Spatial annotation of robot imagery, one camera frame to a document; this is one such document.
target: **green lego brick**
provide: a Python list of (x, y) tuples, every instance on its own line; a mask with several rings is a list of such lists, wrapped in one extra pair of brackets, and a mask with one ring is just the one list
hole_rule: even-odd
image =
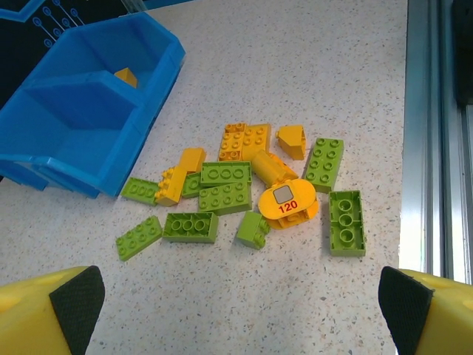
[(251, 209), (251, 186), (247, 183), (200, 190), (199, 212), (213, 212), (217, 216)]
[(156, 206), (154, 194), (160, 190), (157, 183), (131, 177), (126, 182), (121, 195), (129, 200)]
[(229, 183), (251, 183), (249, 161), (219, 161), (202, 163), (200, 184), (205, 187)]
[(304, 179), (317, 192), (328, 194), (335, 186), (342, 155), (342, 140), (318, 138), (307, 161)]
[(120, 260), (127, 261), (130, 257), (135, 256), (144, 248), (160, 239), (162, 232), (163, 230), (157, 217), (151, 216), (144, 220), (115, 241)]
[(271, 230), (262, 215), (248, 211), (243, 217), (236, 238), (243, 245), (260, 250), (266, 244), (265, 236)]
[(170, 242), (215, 243), (219, 218), (215, 213), (170, 213), (163, 239)]
[(200, 173), (195, 172), (194, 174), (186, 176), (181, 196), (184, 198), (197, 197), (199, 196), (199, 191), (202, 189), (203, 187), (200, 185)]
[(335, 257), (366, 254), (360, 191), (329, 193), (330, 252)]

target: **blue storage bin divider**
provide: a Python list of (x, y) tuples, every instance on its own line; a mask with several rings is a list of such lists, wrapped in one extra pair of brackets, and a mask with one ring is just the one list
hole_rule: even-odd
[[(0, 111), (0, 175), (117, 196), (184, 55), (145, 13), (67, 30)], [(125, 67), (136, 89), (115, 77)]]

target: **black rubber pad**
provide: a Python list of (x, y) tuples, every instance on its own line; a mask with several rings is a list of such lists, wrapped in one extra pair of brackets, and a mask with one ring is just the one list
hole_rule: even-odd
[(399, 355), (414, 355), (433, 291), (395, 268), (381, 272), (378, 301)]
[(104, 298), (105, 288), (97, 266), (90, 266), (50, 294), (72, 355), (86, 353)]

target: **speckled countertop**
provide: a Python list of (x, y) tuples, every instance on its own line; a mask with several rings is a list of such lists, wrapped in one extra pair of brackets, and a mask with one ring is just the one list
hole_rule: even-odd
[[(406, 0), (199, 0), (151, 14), (187, 51), (133, 175), (159, 180), (188, 146), (215, 160), (226, 123), (304, 124), (308, 143), (341, 138), (337, 189), (360, 189), (367, 256), (333, 258), (327, 196), (308, 223), (272, 231), (261, 251), (234, 242), (155, 243), (119, 261), (115, 238), (151, 208), (0, 183), (0, 283), (100, 267), (106, 299), (88, 354), (393, 354), (377, 302), (398, 263)], [(290, 161), (297, 172), (304, 162)], [(263, 185), (253, 183), (257, 202)]]

